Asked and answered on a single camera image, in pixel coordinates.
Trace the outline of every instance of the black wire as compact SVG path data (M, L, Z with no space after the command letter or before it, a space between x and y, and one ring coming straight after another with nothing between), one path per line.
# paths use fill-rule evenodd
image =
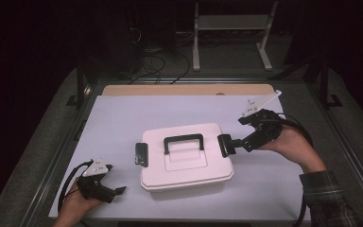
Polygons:
M158 77L154 84L158 84L161 82L161 77Z
M277 119L261 119L261 122L281 122L281 121Z
M78 172L78 169L81 168L82 166L89 166L92 163L93 163L93 160L91 160L90 162L82 163L82 164L78 165L77 167L75 167L72 170L72 172L69 174L69 177L67 177L66 182L64 183L63 188L61 189L61 192L60 192L60 195L59 195L59 200L58 200L58 213L61 211L61 206L63 205L63 200L65 198L65 194L66 194L66 191L67 191L67 187L69 186L70 181L72 181L73 177Z
M177 41L176 46L181 46L184 44L190 44L193 42L194 40L194 32L190 31L190 32L186 32L185 34L188 34L188 36L186 38L183 38L179 41Z
M304 194L302 194L302 208L300 209L300 215L297 218L296 222L293 224L293 227L299 227L302 224L305 215L305 210L306 210L306 201Z
M77 191L79 191L80 189L78 188L78 189L76 189L76 190L74 190L74 191L72 191L72 192L69 192L69 193L67 193L66 194L66 196L64 196L65 198L67 198L68 196L70 196L70 195L72 195L73 193L75 193L75 192L77 192Z
M285 116L288 116L288 117L290 117L291 119L293 119L297 124L299 124L300 126L302 125L301 123L300 123L300 121L298 121L296 118L294 118L292 115L289 115L289 114L286 114L286 113L276 113L276 114L278 114L278 115L285 115Z
M185 75L187 75L188 71L190 71L190 60L187 59L187 57L185 57L183 54L178 52L178 55L182 56L185 58L185 60L187 61L187 69L185 70L185 72L180 75L179 77L177 77L176 79L174 79L170 84L173 84L175 82L177 82L179 79L181 79L182 77L184 77Z
M222 34L216 35L216 37L207 31L202 31L201 33L199 35L199 47L204 48L214 48L227 44L231 41L231 36L233 35L230 31L222 32Z
M299 125L297 123L294 123L292 121L285 120L285 119L282 119L282 118L281 118L281 122L284 125L291 126L293 128L296 128L297 130L299 130L300 134L302 136L304 136L304 138L308 141L308 143L311 145L311 147L314 147L311 135L308 133L308 131L302 125Z
M151 61L151 64L148 64L148 63L142 61L142 65L143 65L144 71L146 71L146 73L153 73L157 77L157 80L155 81L155 83L157 83L158 80L161 80L161 72L157 72L157 69L154 68L152 58L150 58L150 61Z
M161 70L163 70L163 69L164 69L164 67L166 66L166 62L164 61L164 59L163 59L163 58L158 57L158 56L154 56L154 55L151 55L150 57L151 57L151 58L155 58L155 59L159 59L159 60L161 60L161 61L162 61L162 63L163 63L162 67L161 67L160 69L157 69L157 70L153 71L153 72L143 74L143 75L141 75L141 76L139 76L139 77L137 77L137 78L133 79L133 80L132 80L132 81L130 81L128 84L132 84L134 81L136 81L136 80L138 80L138 79L141 79L141 78L143 78L143 77L147 77L147 76L150 76L150 75L154 75L154 74L156 74L156 73L158 73L158 72L160 72Z

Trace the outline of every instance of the metal frame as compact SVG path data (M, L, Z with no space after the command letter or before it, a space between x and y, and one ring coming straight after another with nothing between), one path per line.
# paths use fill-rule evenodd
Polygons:
M269 14L258 15L199 15L199 3L196 3L194 19L193 69L199 71L199 31L200 30L264 30L264 36L257 43L259 55L265 70L272 70L265 46L272 28L273 18L278 6L274 1Z
M318 97L317 87L314 84L308 84L308 90L311 91L311 93L312 93L311 95L314 97L314 99L318 100L317 99L317 97ZM341 127L338 125L338 123L335 120L335 118L333 117L333 115L328 111L328 108L325 107L322 100L319 100L319 102L317 102L317 103L318 103L320 109L324 110L324 111L322 111L322 114L323 114L325 120L330 125L334 134L337 136L337 140L343 148L343 151L347 158L348 164L349 164L350 168L353 170L353 173L354 173L355 177L357 178L358 183L361 185L361 187L363 189L363 165L361 165L361 163L359 162L358 158L356 157L356 155L354 153L354 149L350 145L349 140L344 135Z

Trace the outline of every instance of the plaid sleeve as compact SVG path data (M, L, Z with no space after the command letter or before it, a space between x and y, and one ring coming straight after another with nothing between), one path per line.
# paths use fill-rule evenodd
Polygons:
M331 171L300 175L312 226L363 226Z

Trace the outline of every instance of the hand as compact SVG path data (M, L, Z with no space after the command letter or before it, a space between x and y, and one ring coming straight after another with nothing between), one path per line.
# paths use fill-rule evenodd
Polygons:
M58 218L54 227L68 227L79 223L82 218L92 209L102 204L103 201L96 199L85 199L78 190L78 178L73 182L68 196L64 199Z
M304 173L326 170L324 162L294 128L284 126L279 137L259 149L269 149L282 154L287 160L298 164Z

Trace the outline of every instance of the box lid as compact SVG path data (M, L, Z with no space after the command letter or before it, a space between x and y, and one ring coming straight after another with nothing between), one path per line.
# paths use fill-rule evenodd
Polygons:
M141 185L162 191L230 180L233 165L222 156L216 123L145 131L149 165L141 167Z

